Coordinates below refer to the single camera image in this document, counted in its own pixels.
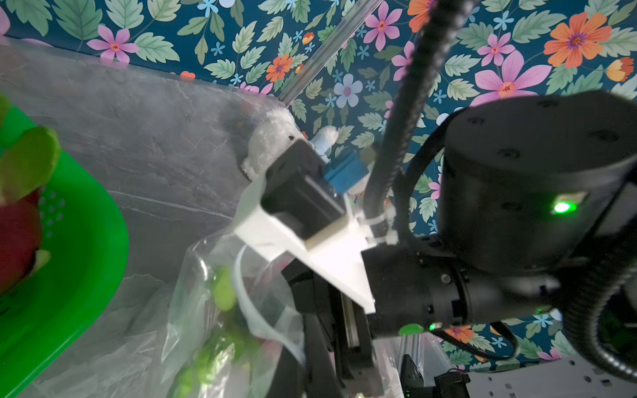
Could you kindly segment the green plastic basket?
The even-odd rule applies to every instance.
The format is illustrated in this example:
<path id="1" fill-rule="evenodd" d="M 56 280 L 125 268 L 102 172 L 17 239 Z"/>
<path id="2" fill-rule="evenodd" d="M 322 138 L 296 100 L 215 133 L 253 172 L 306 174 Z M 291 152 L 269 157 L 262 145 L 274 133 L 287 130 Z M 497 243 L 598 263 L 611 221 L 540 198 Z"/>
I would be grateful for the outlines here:
<path id="1" fill-rule="evenodd" d="M 1 153 L 23 131 L 39 126 L 8 101 L 1 104 Z M 41 248 L 51 260 L 1 293 L 1 394 L 15 397 L 79 338 L 106 309 L 129 256 L 119 207 L 61 149 L 42 188 Z"/>

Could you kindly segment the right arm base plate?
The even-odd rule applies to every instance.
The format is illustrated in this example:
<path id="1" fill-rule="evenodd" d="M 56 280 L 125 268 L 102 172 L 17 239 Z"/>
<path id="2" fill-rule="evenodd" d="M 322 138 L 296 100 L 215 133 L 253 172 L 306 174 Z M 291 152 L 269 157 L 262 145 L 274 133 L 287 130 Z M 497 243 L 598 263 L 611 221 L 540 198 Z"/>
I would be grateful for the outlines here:
<path id="1" fill-rule="evenodd" d="M 411 356 L 405 354 L 401 361 L 400 382 L 406 398 L 469 398 L 466 372 L 451 369 L 434 377 L 434 385 L 427 386 Z"/>

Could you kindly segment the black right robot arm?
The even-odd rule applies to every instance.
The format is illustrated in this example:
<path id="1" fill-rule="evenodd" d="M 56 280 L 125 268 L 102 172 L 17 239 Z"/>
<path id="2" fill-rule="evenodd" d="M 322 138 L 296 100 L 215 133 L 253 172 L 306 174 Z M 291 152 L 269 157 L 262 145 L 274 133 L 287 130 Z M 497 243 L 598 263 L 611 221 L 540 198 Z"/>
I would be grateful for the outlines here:
<path id="1" fill-rule="evenodd" d="M 450 115 L 408 168 L 400 161 L 416 113 L 470 1 L 441 1 L 424 26 L 365 191 L 366 218 L 395 196 L 399 242 L 363 252 L 376 310 L 346 311 L 319 334 L 308 310 L 308 397 L 341 397 L 350 381 L 382 389 L 372 342 L 408 328 L 449 330 L 558 308 L 564 333 L 590 364 L 636 379 L 636 335 L 622 319 L 636 283 L 636 106 L 603 91 L 508 95 Z"/>

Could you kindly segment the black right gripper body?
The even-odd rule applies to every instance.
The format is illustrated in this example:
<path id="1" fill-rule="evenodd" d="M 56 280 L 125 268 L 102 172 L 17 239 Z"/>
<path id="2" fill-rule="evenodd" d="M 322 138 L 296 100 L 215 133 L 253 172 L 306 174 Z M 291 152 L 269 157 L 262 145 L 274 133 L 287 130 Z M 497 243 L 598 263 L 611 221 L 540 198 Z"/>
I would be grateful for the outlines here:
<path id="1" fill-rule="evenodd" d="M 491 275 L 407 245 L 366 250 L 363 261 L 376 306 L 370 314 L 301 261 L 284 269 L 297 308 L 310 317 L 311 397 L 381 394 L 374 343 L 385 338 L 431 333 L 465 353 L 496 361 L 498 354 L 472 338 L 474 325 L 487 324 L 509 347 L 504 359 L 512 360 L 521 344 L 506 320 L 546 313 L 561 288 L 553 275 Z"/>

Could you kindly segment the clear zip-top bag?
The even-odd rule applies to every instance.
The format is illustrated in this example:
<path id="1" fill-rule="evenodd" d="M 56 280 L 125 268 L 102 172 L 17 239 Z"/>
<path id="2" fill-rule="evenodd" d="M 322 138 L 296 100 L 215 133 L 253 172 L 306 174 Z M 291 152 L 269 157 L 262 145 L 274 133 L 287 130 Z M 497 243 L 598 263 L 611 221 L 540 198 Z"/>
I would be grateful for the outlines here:
<path id="1" fill-rule="evenodd" d="M 184 255 L 176 281 L 124 279 L 96 323 L 26 397 L 264 397 L 283 354 L 305 358 L 283 270 L 234 235 Z"/>

